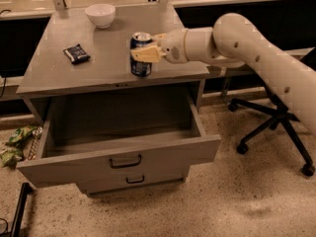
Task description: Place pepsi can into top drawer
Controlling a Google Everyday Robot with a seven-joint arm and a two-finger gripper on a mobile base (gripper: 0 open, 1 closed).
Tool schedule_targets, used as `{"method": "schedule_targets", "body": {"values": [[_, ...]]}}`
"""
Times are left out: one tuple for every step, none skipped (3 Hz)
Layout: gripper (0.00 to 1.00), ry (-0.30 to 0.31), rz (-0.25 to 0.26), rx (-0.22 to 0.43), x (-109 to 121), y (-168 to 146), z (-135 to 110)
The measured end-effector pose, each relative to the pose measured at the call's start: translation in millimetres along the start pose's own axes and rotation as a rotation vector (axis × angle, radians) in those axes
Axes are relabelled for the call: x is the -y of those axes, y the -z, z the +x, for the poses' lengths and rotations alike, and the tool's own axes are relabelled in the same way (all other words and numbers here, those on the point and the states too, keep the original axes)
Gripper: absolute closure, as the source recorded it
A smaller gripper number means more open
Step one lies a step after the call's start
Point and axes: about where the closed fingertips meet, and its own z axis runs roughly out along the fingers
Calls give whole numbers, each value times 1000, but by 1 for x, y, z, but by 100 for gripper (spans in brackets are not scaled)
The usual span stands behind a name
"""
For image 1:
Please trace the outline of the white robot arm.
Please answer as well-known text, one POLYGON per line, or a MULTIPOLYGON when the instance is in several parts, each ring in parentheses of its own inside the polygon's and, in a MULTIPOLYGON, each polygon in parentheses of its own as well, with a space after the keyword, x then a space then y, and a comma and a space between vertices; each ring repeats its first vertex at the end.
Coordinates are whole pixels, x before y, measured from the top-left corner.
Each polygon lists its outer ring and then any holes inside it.
POLYGON ((136 47, 131 56, 142 62, 200 61, 235 68, 245 63, 296 117, 316 134, 316 71, 269 42, 245 17, 228 13, 210 28, 177 29, 136 47))

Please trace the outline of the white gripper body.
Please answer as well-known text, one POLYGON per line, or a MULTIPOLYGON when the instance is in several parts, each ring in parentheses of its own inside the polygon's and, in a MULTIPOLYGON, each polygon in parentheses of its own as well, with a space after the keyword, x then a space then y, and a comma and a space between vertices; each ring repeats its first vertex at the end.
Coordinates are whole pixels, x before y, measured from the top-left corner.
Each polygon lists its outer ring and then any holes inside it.
POLYGON ((161 40, 164 58, 170 63, 187 63, 185 37, 187 29, 177 29, 167 33, 161 40))

